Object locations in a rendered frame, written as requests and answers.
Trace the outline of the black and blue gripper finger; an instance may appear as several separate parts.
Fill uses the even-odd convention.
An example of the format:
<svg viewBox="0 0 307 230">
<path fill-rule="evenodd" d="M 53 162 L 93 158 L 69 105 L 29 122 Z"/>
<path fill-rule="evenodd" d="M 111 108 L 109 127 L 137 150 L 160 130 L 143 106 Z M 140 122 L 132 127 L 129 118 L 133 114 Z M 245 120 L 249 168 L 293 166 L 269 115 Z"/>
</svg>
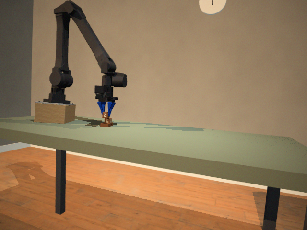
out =
<svg viewBox="0 0 307 230">
<path fill-rule="evenodd" d="M 101 113 L 103 115 L 103 112 L 105 112 L 105 105 L 106 105 L 106 102 L 97 102 L 99 107 L 100 107 L 100 110 L 101 110 Z"/>
<path fill-rule="evenodd" d="M 111 111 L 115 104 L 116 104 L 115 102 L 108 102 L 108 116 L 110 116 Z"/>
</svg>

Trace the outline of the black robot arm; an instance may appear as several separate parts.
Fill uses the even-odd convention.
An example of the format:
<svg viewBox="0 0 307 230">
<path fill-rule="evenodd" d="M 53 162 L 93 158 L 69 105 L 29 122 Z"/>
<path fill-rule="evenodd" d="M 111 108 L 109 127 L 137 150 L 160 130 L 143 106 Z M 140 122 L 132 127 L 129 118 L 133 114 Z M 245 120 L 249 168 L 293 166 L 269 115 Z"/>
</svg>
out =
<svg viewBox="0 0 307 230">
<path fill-rule="evenodd" d="M 56 62 L 52 68 L 49 80 L 52 84 L 49 99 L 43 99 L 48 103 L 70 104 L 66 101 L 65 88 L 73 84 L 73 77 L 68 66 L 68 45 L 69 45 L 69 23 L 70 18 L 74 20 L 87 44 L 91 48 L 102 76 L 102 86 L 95 85 L 95 94 L 97 98 L 113 97 L 113 87 L 126 87 L 127 75 L 117 73 L 116 64 L 109 54 L 105 51 L 99 39 L 95 35 L 82 8 L 71 0 L 65 1 L 62 5 L 54 9 L 56 15 L 57 31 L 56 31 Z M 63 72 L 63 73 L 62 73 Z"/>
</svg>

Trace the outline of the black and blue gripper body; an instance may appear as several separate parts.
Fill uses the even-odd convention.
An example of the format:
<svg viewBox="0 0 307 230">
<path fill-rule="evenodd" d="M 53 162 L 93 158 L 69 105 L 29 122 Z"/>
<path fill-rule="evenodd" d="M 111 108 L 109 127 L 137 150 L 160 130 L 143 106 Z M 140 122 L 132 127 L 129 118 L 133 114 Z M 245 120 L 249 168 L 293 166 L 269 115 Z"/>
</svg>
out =
<svg viewBox="0 0 307 230">
<path fill-rule="evenodd" d="M 115 102 L 115 100 L 118 100 L 118 97 L 104 97 L 102 99 L 95 97 L 98 99 L 99 102 Z"/>
</svg>

